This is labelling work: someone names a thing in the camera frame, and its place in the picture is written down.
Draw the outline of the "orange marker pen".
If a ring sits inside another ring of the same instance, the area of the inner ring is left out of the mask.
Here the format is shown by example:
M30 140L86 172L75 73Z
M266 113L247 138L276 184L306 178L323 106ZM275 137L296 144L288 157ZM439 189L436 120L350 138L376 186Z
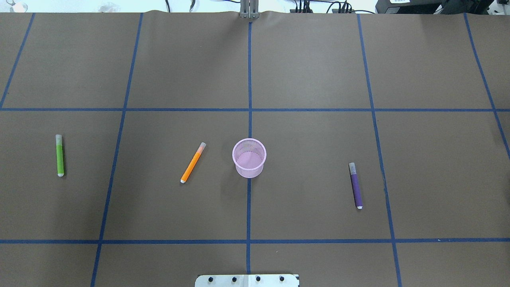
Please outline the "orange marker pen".
M193 155L193 158L189 162L188 167L186 167L186 170L184 171L183 175L180 178L181 184L185 184L188 181L189 176L191 175L193 169L195 168L197 162L199 161L199 158L202 156L202 153L203 153L205 147L206 147L206 143L201 142L199 147L197 148L195 154Z

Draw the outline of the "aluminium frame post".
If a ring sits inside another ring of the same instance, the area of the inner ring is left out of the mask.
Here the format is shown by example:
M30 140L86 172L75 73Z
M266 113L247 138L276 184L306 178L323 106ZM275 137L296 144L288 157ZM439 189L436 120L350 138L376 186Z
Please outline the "aluminium frame post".
M252 20L259 17L258 0L240 0L240 18Z

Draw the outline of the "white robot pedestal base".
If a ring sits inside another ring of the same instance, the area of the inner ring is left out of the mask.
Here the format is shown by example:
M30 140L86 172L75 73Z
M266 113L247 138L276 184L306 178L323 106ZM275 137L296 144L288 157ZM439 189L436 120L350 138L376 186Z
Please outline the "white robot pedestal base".
M195 287L299 287L295 274L200 275Z

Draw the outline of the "green marker pen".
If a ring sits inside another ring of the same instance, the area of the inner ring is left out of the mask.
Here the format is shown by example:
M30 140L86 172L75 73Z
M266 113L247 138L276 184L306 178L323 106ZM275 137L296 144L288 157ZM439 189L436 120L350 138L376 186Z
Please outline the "green marker pen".
M58 175L58 177L63 177L65 175L63 138L62 138L62 135L60 135L60 134L56 134L55 138L56 138L57 175Z

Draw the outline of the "purple marker pen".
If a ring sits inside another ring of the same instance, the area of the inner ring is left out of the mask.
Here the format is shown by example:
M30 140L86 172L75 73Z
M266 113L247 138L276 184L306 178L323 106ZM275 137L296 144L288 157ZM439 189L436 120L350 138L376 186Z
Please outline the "purple marker pen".
M357 170L356 170L356 166L355 166L354 162L349 163L349 172L350 172L351 187L352 187L353 198L355 201L355 206L358 210L362 210L364 205L363 205L363 200L362 200L361 189L359 187Z

